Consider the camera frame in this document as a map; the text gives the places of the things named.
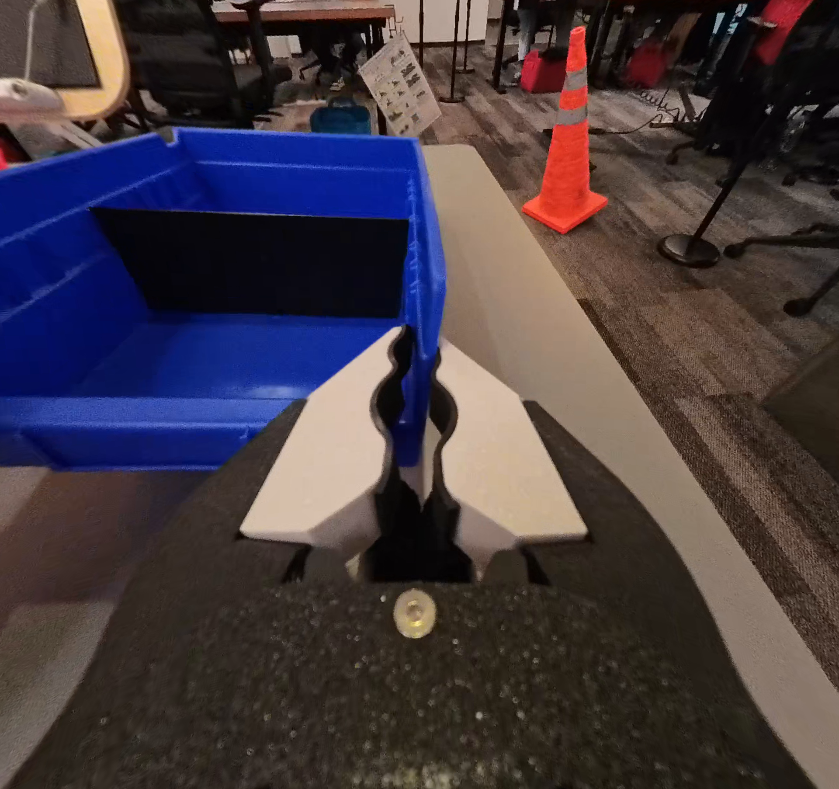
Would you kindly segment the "printed paper sheet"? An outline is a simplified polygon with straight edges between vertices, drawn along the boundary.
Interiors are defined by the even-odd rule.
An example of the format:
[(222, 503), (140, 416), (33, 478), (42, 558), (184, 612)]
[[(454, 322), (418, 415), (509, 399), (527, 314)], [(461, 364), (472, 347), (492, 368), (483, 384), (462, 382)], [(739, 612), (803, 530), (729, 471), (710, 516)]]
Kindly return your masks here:
[(435, 93), (403, 32), (368, 59), (359, 74), (394, 135), (418, 138), (440, 117)]

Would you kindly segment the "orange traffic cone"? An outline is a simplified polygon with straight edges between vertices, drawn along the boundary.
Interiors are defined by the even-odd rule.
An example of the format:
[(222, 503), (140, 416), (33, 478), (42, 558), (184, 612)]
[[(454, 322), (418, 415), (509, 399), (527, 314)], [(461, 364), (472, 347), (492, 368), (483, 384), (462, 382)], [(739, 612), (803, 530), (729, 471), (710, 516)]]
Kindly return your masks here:
[(608, 199), (591, 189), (586, 28), (572, 28), (557, 121), (552, 128), (540, 192), (522, 211), (567, 234), (598, 214)]

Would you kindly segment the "black office chair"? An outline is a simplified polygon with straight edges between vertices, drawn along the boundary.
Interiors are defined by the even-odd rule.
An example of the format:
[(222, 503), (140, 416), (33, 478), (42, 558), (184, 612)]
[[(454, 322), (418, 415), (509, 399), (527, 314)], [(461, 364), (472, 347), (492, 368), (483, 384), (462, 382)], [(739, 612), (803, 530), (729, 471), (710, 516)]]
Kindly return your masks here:
[[(800, 106), (837, 104), (837, 0), (769, 0), (738, 24), (718, 84), (681, 151), (755, 159)], [(774, 113), (780, 123), (770, 124)]]
[(113, 0), (131, 72), (128, 100), (143, 124), (253, 129), (292, 78), (274, 60), (260, 10), (273, 0), (232, 0), (245, 20), (252, 63), (235, 64), (209, 0)]

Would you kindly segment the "blue bag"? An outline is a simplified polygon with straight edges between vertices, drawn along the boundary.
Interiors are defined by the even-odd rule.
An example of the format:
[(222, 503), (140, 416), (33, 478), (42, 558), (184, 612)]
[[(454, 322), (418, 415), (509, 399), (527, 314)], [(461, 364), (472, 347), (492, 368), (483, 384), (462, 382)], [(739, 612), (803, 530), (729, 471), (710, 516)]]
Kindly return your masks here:
[(331, 98), (309, 116), (312, 133), (372, 135), (369, 109), (351, 98)]

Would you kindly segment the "grey desk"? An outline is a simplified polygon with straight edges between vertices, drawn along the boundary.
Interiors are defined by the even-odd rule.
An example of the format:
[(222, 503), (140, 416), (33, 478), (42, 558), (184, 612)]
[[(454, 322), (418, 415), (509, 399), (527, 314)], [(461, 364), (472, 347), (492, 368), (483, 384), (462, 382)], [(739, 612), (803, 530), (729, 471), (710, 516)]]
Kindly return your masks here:
[[(813, 651), (477, 151), (423, 151), (448, 270), (443, 334), (634, 492), (774, 731), (816, 786), (837, 787), (837, 690)], [(206, 476), (2, 469), (2, 787), (66, 706), (146, 547)]]

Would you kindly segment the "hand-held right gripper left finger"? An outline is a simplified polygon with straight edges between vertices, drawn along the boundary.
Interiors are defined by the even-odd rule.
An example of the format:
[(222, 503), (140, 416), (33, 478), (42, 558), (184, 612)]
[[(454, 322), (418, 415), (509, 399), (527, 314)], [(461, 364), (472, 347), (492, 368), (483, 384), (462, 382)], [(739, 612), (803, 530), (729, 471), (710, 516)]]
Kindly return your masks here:
[(296, 548), (293, 582), (353, 581), (369, 547), (419, 520), (393, 437), (413, 348), (390, 328), (311, 393), (246, 512), (243, 540)]

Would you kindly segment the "black bin divider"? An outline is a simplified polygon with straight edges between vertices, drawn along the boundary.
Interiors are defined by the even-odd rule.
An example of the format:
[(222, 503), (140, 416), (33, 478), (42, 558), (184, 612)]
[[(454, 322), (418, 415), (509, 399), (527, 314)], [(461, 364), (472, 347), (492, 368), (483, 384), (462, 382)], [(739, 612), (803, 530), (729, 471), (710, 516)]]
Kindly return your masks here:
[(406, 219), (93, 207), (153, 312), (395, 319)]

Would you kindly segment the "black pole base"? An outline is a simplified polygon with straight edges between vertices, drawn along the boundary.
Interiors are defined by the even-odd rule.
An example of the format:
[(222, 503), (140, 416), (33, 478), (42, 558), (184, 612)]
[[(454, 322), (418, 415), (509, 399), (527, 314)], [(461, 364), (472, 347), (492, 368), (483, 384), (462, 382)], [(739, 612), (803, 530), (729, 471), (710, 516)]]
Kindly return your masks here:
[(674, 264), (691, 269), (711, 268), (718, 263), (721, 251), (716, 244), (707, 240), (705, 235), (742, 173), (765, 141), (768, 124), (768, 121), (763, 122), (732, 151), (728, 167), (721, 178), (721, 183), (718, 183), (718, 194), (702, 217), (697, 229), (692, 234), (672, 233), (660, 238), (657, 244), (659, 255)]

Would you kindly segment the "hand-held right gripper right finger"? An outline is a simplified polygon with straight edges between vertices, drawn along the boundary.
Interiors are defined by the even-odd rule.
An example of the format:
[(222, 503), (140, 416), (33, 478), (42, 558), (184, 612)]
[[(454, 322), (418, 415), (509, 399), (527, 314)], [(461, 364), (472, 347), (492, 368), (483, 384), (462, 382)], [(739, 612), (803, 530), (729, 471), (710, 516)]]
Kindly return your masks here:
[(442, 545), (463, 553), (473, 576), (499, 553), (588, 537), (524, 401), (447, 340), (431, 376), (429, 418), (439, 438), (426, 507)]

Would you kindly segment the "blue storage bin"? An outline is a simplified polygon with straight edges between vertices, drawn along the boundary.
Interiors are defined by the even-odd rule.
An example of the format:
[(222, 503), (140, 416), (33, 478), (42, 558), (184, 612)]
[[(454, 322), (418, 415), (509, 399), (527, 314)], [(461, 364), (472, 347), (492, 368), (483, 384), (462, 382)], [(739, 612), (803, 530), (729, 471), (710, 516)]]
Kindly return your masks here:
[[(446, 301), (420, 142), (176, 129), (2, 171), (1, 459), (211, 470), (390, 328), (414, 333), (393, 428), (417, 462)], [(153, 312), (93, 207), (406, 219), (395, 319)]]

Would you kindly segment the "red storage bin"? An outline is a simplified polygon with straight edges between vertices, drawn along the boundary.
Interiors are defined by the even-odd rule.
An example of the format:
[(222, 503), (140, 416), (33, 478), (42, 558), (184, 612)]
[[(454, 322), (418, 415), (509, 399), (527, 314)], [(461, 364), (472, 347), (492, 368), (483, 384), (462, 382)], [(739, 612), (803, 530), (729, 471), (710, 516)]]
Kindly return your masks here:
[(519, 86), (530, 94), (560, 92), (565, 83), (567, 47), (532, 49), (521, 68)]

